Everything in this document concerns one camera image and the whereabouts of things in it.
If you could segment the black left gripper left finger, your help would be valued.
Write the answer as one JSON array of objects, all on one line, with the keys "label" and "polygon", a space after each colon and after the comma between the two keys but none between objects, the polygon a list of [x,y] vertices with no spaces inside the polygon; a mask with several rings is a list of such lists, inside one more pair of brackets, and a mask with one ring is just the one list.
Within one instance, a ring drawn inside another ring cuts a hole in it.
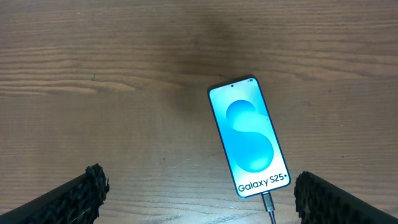
[{"label": "black left gripper left finger", "polygon": [[109,192],[109,179],[99,164],[46,194],[1,215],[1,223],[93,223]]}]

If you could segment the blue Samsung Galaxy smartphone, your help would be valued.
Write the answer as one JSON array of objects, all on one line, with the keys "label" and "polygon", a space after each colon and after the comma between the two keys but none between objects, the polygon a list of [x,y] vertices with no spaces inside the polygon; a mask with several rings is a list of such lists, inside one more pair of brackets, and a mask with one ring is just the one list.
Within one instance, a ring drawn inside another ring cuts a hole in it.
[{"label": "blue Samsung Galaxy smartphone", "polygon": [[258,79],[249,74],[217,83],[207,96],[237,195],[288,186],[290,172]]}]

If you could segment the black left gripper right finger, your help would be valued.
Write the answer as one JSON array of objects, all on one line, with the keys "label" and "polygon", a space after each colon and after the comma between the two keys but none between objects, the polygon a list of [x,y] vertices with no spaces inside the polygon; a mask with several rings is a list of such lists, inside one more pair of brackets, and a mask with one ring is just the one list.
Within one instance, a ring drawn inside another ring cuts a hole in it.
[{"label": "black left gripper right finger", "polygon": [[397,224],[396,217],[308,171],[297,177],[294,196],[301,224]]}]

